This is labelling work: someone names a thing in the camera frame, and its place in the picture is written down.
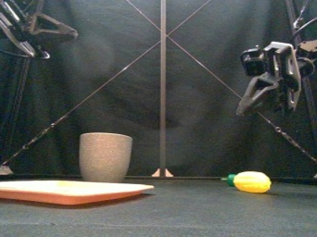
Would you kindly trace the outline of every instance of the black curtain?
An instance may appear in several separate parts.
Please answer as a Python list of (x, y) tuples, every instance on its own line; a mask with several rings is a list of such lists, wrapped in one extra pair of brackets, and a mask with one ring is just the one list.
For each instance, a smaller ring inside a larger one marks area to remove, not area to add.
[[(49, 60), (31, 61), (6, 157), (97, 93), (12, 160), (15, 173), (79, 174), (79, 135), (92, 131), (134, 138), (128, 175), (148, 176), (159, 168), (159, 4), (159, 0), (45, 2), (43, 12), (72, 26), (79, 37), (48, 49)], [(285, 2), (167, 1), (167, 33), (167, 169), (186, 177), (245, 170), (311, 177), (313, 161), (267, 121), (259, 115), (235, 115), (250, 82), (239, 55), (270, 41), (289, 42)], [(23, 64), (23, 59), (1, 56), (2, 144)], [(315, 153), (303, 95), (295, 113), (282, 117), (267, 111), (263, 116)]]

